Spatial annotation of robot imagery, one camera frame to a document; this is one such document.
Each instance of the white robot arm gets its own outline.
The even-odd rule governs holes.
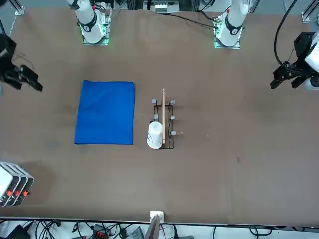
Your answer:
[[[224,46],[231,47],[237,43],[248,11],[248,0],[232,0],[229,10],[223,13],[223,25],[216,37]]]
[[[93,10],[89,0],[67,0],[74,10],[82,30],[82,35],[88,43],[98,43],[105,35],[103,25],[105,17],[99,10]]]

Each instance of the tabletop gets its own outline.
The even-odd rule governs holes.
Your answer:
[[[114,16],[108,46],[82,46],[67,8],[17,18],[14,62],[33,68],[43,92],[3,86],[1,159],[35,184],[24,205],[1,215],[147,221],[164,211],[167,222],[318,225],[319,95],[289,82],[270,89],[282,15],[249,14],[240,50],[214,49],[211,28],[177,17]],[[307,30],[288,16],[282,61]],[[83,80],[135,83],[134,145],[73,143]],[[146,144],[162,88],[176,99],[172,150]]]

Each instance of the paper cup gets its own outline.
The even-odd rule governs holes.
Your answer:
[[[162,146],[163,125],[160,122],[149,124],[149,133],[147,138],[148,146],[152,149],[159,149]]]

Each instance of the blue towel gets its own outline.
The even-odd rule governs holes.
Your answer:
[[[83,81],[75,144],[133,144],[133,82]]]

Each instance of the wooden stick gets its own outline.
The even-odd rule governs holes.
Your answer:
[[[162,124],[163,124],[163,146],[165,147],[165,143],[166,143],[166,126],[165,126],[165,111],[166,111],[166,103],[165,103],[165,88],[162,90],[161,92],[161,96],[162,96]]]

